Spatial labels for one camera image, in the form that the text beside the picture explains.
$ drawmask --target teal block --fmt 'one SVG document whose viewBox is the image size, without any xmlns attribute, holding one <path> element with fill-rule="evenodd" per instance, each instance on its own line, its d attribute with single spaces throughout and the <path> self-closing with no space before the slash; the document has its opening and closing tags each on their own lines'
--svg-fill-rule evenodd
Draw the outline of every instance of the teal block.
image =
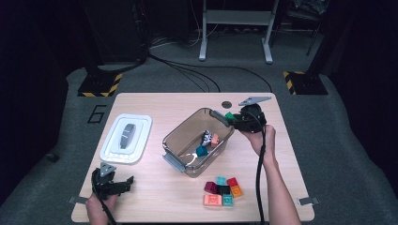
<svg viewBox="0 0 398 225">
<path fill-rule="evenodd" d="M 207 156 L 207 154 L 208 154 L 208 151 L 204 146 L 201 145 L 196 148 L 196 155 L 198 157 L 204 157 L 204 156 Z"/>
<path fill-rule="evenodd" d="M 226 178 L 223 176 L 217 176 L 216 184 L 220 186 L 226 186 Z"/>
<path fill-rule="evenodd" d="M 232 195 L 222 195 L 222 205 L 223 206 L 232 206 L 234 205 L 234 197 Z"/>
</svg>

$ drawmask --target transparent plastic container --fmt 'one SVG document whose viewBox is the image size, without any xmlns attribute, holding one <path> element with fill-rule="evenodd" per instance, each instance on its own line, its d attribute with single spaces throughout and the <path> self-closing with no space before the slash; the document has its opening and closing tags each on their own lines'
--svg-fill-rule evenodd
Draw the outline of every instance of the transparent plastic container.
<svg viewBox="0 0 398 225">
<path fill-rule="evenodd" d="M 225 149 L 226 143 L 234 133 L 234 127 L 227 126 L 209 108 L 202 108 L 182 122 L 163 139 L 166 154 L 163 158 L 176 170 L 189 177 L 198 177 L 216 157 Z M 207 155 L 196 157 L 196 148 L 201 146 L 205 131 L 219 136 L 215 147 L 207 144 Z"/>
</svg>

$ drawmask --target orange block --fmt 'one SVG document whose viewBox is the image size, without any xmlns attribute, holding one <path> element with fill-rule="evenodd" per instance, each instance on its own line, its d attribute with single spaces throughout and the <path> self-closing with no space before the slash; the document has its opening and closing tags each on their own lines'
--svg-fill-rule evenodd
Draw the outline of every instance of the orange block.
<svg viewBox="0 0 398 225">
<path fill-rule="evenodd" d="M 203 197 L 204 206 L 222 206 L 221 195 L 205 195 Z"/>
<path fill-rule="evenodd" d="M 213 134 L 213 138 L 211 138 L 211 147 L 217 147 L 217 145 L 219 145 L 219 135 L 218 134 Z"/>
<path fill-rule="evenodd" d="M 240 186 L 231 187 L 231 192 L 232 192 L 232 195 L 234 196 L 234 198 L 237 198 L 237 197 L 243 195 L 242 190 L 240 189 Z"/>
</svg>

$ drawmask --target gray carpet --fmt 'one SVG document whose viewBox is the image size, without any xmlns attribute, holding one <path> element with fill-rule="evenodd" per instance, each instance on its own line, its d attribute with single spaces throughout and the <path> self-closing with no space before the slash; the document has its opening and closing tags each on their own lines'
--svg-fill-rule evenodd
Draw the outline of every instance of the gray carpet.
<svg viewBox="0 0 398 225">
<path fill-rule="evenodd" d="M 283 71 L 306 70 L 321 37 L 312 54 L 306 56 L 310 44 L 308 37 L 279 34 L 271 49 L 272 65 L 265 64 L 261 37 L 249 34 L 212 39 L 207 47 L 207 60 L 203 63 L 198 61 L 200 44 L 193 47 L 170 44 L 150 52 L 180 63 L 246 68 L 270 83 L 309 194 L 321 201 L 314 206 L 315 219 L 306 224 L 398 224 L 398 201 L 390 184 L 351 132 L 344 104 L 329 78 L 321 75 L 329 92 L 327 96 L 291 96 L 288 92 Z M 262 80 L 243 70 L 192 69 L 214 80 L 222 92 L 269 92 Z M 197 77 L 188 79 L 173 68 L 149 58 L 140 67 L 123 74 L 112 97 L 77 97 L 84 77 L 83 69 L 67 77 L 68 99 L 59 142 L 52 150 L 60 156 L 59 161 L 52 163 L 44 158 L 33 168 L 0 208 L 0 224 L 73 224 L 70 219 L 73 205 L 67 200 L 80 192 L 118 93 L 187 93 L 202 92 L 201 88 L 207 92 L 205 83 Z M 202 80 L 208 84 L 210 92 L 218 91 L 214 83 L 206 78 Z M 87 124 L 98 105 L 106 106 L 97 109 L 97 112 L 104 113 L 103 119 L 97 124 Z"/>
</svg>

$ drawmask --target wooden table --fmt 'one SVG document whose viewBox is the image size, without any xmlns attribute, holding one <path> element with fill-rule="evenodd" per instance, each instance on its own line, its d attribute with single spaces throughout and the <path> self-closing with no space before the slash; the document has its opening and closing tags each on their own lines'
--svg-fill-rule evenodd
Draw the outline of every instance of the wooden table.
<svg viewBox="0 0 398 225">
<path fill-rule="evenodd" d="M 115 208 L 117 222 L 252 222 L 260 216 L 255 195 L 255 174 L 258 156 L 247 139 L 235 130 L 225 150 L 197 178 L 177 172 L 164 159 L 163 138 L 200 108 L 210 108 L 222 114 L 238 113 L 238 103 L 248 97 L 267 97 L 271 100 L 259 103 L 268 124 L 277 130 L 276 157 L 281 173 L 292 198 L 308 197 L 295 152 L 287 133 L 276 97 L 270 93 L 126 93 L 119 94 L 110 112 L 97 151 L 93 157 L 80 196 L 91 194 L 91 173 L 100 166 L 100 149 L 118 115 L 121 113 L 146 114 L 153 120 L 152 129 L 141 160 L 134 165 L 116 166 L 115 182 L 123 182 L 134 176 L 130 192 L 123 193 Z M 223 101 L 230 101 L 232 108 L 224 109 Z M 207 181 L 215 181 L 222 175 L 235 177 L 243 196 L 234 199 L 234 206 L 204 207 L 204 187 Z M 267 179 L 264 170 L 261 178 L 261 197 L 268 220 Z M 296 205 L 302 221 L 314 219 L 311 205 Z M 87 222 L 85 206 L 76 204 L 71 218 L 75 222 Z"/>
</svg>

